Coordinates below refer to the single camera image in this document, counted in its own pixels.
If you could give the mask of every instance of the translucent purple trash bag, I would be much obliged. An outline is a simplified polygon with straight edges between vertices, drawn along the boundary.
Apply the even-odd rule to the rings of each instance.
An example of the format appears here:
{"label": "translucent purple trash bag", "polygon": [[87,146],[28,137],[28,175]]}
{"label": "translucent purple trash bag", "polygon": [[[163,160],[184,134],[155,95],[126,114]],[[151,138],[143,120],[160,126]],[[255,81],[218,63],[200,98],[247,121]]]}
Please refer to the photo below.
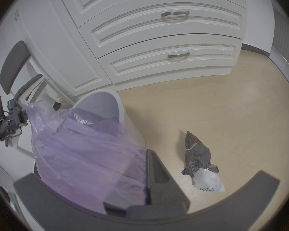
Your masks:
{"label": "translucent purple trash bag", "polygon": [[39,175],[55,192],[104,214],[103,202],[121,209],[145,204],[146,151],[130,142],[117,118],[77,108],[55,112],[44,101],[26,111]]}

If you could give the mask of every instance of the drawer handle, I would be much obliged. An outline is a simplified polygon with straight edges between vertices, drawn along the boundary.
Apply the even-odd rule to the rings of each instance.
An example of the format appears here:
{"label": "drawer handle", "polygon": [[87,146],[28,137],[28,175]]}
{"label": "drawer handle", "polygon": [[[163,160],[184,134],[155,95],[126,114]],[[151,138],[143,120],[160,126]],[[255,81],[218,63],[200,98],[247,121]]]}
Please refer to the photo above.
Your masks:
{"label": "drawer handle", "polygon": [[189,56],[189,55],[190,53],[186,52],[186,53],[179,54],[179,55],[168,55],[168,58],[176,58],[176,57],[183,57],[183,56]]}
{"label": "drawer handle", "polygon": [[189,15],[189,11],[171,11],[171,12],[164,12],[164,13],[162,13],[162,17],[165,17],[165,16],[167,16],[167,15],[176,15],[176,14]]}

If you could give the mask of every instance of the light wood floor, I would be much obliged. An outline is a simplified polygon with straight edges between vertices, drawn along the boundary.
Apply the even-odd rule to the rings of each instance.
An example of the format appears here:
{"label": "light wood floor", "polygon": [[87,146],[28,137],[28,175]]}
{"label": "light wood floor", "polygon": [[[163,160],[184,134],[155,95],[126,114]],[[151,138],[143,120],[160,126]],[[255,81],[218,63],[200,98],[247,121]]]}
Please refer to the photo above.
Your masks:
{"label": "light wood floor", "polygon": [[[175,80],[118,92],[146,147],[157,152],[191,201],[189,213],[231,195],[259,170],[280,179],[261,228],[289,196],[289,83],[265,56],[241,51],[230,75]],[[187,131],[218,166],[226,194],[197,190],[184,169]]]}

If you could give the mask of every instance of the tied garbage bag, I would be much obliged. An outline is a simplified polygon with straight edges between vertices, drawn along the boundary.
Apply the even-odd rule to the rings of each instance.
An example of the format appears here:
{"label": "tied garbage bag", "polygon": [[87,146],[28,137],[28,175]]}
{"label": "tied garbage bag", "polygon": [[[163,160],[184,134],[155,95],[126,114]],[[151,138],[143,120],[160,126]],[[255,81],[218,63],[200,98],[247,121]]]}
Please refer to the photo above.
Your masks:
{"label": "tied garbage bag", "polygon": [[26,109],[41,179],[71,202],[99,213],[144,205],[146,151],[132,144],[117,118],[84,110],[57,112],[39,101]]}
{"label": "tied garbage bag", "polygon": [[187,131],[185,137],[185,165],[183,175],[189,175],[197,189],[205,192],[226,192],[218,175],[219,169],[211,163],[210,150],[195,135]]}

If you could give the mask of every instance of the trash can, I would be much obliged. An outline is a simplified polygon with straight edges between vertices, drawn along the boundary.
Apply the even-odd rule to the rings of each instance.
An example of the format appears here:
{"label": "trash can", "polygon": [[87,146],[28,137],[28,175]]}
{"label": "trash can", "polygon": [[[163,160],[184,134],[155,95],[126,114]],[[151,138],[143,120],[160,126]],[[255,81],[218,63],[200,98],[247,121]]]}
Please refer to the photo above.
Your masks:
{"label": "trash can", "polygon": [[145,148],[144,137],[127,116],[123,102],[116,92],[109,89],[95,90],[81,98],[73,107],[93,113],[101,120],[118,118],[131,142]]}

